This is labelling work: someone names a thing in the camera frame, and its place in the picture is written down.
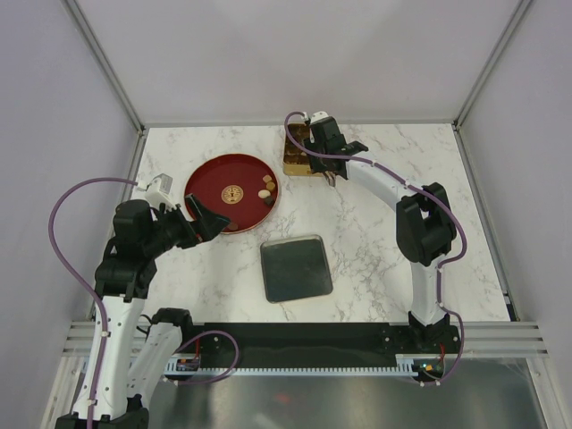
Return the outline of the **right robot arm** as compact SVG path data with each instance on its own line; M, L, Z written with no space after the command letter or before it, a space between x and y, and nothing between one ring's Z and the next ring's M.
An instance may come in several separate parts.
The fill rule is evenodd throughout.
M416 351L431 351L450 324L442 303L442 262L457 237L444 187L437 182L417 186L379 164L367 153L366 145L347 142L326 112L303 113L302 117L309 128L302 145L311 170L352 181L394 210L396 242L412 275L408 341Z

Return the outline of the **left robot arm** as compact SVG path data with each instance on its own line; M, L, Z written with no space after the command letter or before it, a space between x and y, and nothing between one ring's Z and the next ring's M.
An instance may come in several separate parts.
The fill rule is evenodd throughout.
M156 259L172 248L193 248L213 240L230 224L192 194L185 197L194 215L188 221L180 206L161 193L158 201L122 202L115 209L114 235L89 285L63 255L55 239L55 218L48 220L52 248L64 267L92 296L96 326L81 393L58 428L146 428L149 402L164 378L171 356L186 352L195 335L189 311L166 308L151 321L146 343L131 356L148 289L156 275Z

